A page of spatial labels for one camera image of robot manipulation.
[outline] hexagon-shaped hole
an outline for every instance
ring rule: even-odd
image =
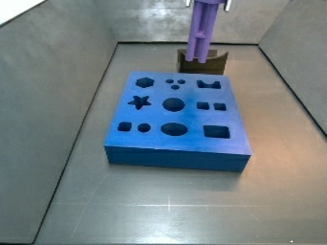
[[[152,87],[155,84],[155,81],[150,78],[140,78],[136,80],[136,86],[142,88],[148,88]]]

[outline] circular hole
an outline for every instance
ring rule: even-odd
[[[172,85],[171,88],[172,88],[174,90],[178,90],[178,89],[179,89],[179,85]]]
[[[142,132],[142,133],[146,133],[148,132],[151,129],[151,125],[148,123],[142,123],[139,126],[138,126],[138,131]]]
[[[163,102],[163,108],[167,111],[176,112],[176,111],[183,110],[184,107],[186,107],[184,102],[178,98],[170,98],[170,99],[164,100],[164,102]]]
[[[178,122],[170,122],[162,126],[162,132],[170,136],[182,136],[188,132],[188,128]]]

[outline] metal floor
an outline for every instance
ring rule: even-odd
[[[326,137],[255,46],[214,47],[230,51],[224,74],[252,146],[244,172],[107,162],[128,73],[175,72],[180,48],[119,45],[38,243],[327,243]]]

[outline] gray metal surface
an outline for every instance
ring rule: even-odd
[[[219,12],[214,42],[258,43],[288,0],[235,0]],[[188,40],[192,8],[184,0],[102,0],[102,10],[119,41]]]
[[[47,1],[0,29],[0,243],[31,243],[116,41],[95,1]]]
[[[326,138],[258,48],[216,47],[230,52],[224,74],[252,146],[244,172],[107,162],[104,134],[130,71],[175,71],[186,48],[119,45],[39,244],[327,243]]]
[[[260,48],[327,134],[327,1],[294,0]]]

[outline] shaped cutout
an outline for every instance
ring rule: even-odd
[[[198,88],[222,89],[220,82],[218,80],[211,84],[207,84],[203,80],[198,80],[196,84],[198,84]]]
[[[151,125],[148,123],[142,123],[139,126],[138,126],[138,131],[142,132],[142,133],[146,133],[148,132],[151,129]]]
[[[179,89],[179,85],[172,85],[171,89],[178,90]]]
[[[163,102],[163,108],[167,111],[176,112],[176,111],[183,110],[184,107],[186,107],[184,102],[178,98],[170,98],[170,99],[164,100],[164,102]]]
[[[204,137],[230,139],[230,129],[227,126],[204,125]]]
[[[214,103],[214,107],[216,111],[226,111],[226,104],[224,103]]]
[[[144,105],[151,105],[151,102],[148,101],[148,96],[146,97],[139,97],[139,96],[134,96],[134,101],[128,102],[128,104],[134,104],[135,105],[135,109],[140,110],[140,108]]]
[[[131,128],[132,128],[131,122],[120,122],[118,125],[118,131],[122,131],[122,132],[130,132]]]
[[[208,102],[198,102],[196,108],[200,110],[208,110],[210,109],[210,103]]]
[[[188,128],[178,122],[170,122],[162,126],[162,132],[170,136],[182,136],[188,132]]]
[[[140,78],[136,80],[136,86],[142,88],[148,88],[154,86],[155,81],[150,78]]]

